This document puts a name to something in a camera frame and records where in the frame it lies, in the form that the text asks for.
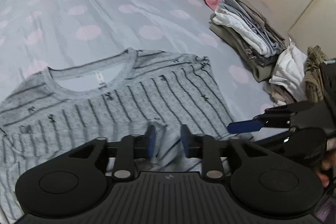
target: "striped shirt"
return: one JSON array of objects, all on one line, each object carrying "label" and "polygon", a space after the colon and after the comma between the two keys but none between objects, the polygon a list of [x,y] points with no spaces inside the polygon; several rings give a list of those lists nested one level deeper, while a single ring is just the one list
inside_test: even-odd
[{"label": "striped shirt", "polygon": [[[59,83],[124,64],[108,83],[74,91]],[[0,105],[0,205],[9,221],[22,216],[14,194],[26,170],[98,136],[120,141],[157,129],[158,169],[175,164],[182,152],[180,126],[193,134],[226,139],[232,122],[211,72],[209,59],[163,51],[134,50],[86,65],[31,75]],[[142,165],[142,170],[149,165]]]}]

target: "folded white cloth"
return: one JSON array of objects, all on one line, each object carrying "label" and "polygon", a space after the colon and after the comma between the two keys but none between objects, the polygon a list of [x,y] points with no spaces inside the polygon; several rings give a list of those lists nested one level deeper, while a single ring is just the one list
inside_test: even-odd
[{"label": "folded white cloth", "polygon": [[284,50],[274,67],[271,84],[283,86],[295,100],[307,100],[305,95],[305,64],[307,56],[293,42]]},{"label": "folded white cloth", "polygon": [[219,6],[216,8],[215,14],[216,16],[212,20],[213,23],[234,29],[259,54],[264,55],[265,57],[271,56],[270,49],[266,45],[266,42],[254,33],[243,19]]}]

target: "bed sheet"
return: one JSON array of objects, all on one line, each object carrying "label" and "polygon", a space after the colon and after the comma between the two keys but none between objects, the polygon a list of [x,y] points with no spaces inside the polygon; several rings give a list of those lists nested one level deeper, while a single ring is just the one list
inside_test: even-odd
[{"label": "bed sheet", "polygon": [[236,120],[271,107],[237,53],[209,30],[204,0],[0,0],[0,101],[30,74],[127,47],[208,56]]}]

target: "folded gray garment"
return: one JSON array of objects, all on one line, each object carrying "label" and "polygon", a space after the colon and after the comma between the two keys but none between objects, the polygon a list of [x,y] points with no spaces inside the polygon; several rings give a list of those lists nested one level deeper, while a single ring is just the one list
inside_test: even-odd
[{"label": "folded gray garment", "polygon": [[251,69],[254,78],[258,82],[270,78],[275,63],[262,67],[258,63],[256,63],[254,59],[249,59],[242,44],[243,39],[238,33],[236,33],[235,30],[226,26],[218,26],[214,23],[210,24],[210,30],[213,31],[216,35],[218,35],[221,39],[227,42],[238,52],[238,54]]},{"label": "folded gray garment", "polygon": [[272,11],[260,0],[236,0],[239,5],[261,26],[265,26],[268,35],[283,44],[283,48],[289,46],[288,32],[281,30],[272,15]]},{"label": "folded gray garment", "polygon": [[[210,16],[210,20],[215,17],[215,13],[212,13]],[[254,48],[251,47],[240,35],[239,37],[241,38],[241,43],[244,49],[245,54],[249,59],[254,59],[255,63],[258,65],[265,67],[267,65],[276,63],[278,60],[279,55],[273,55],[270,57],[265,57],[264,55],[259,54]]]},{"label": "folded gray garment", "polygon": [[250,17],[236,0],[221,0],[219,7],[227,9],[244,20],[250,29],[265,41],[265,45],[269,48],[270,52],[273,53],[272,55],[280,54],[284,50],[283,43],[279,43],[277,40],[273,40],[272,37],[269,37],[265,26],[261,26],[255,19]]}]

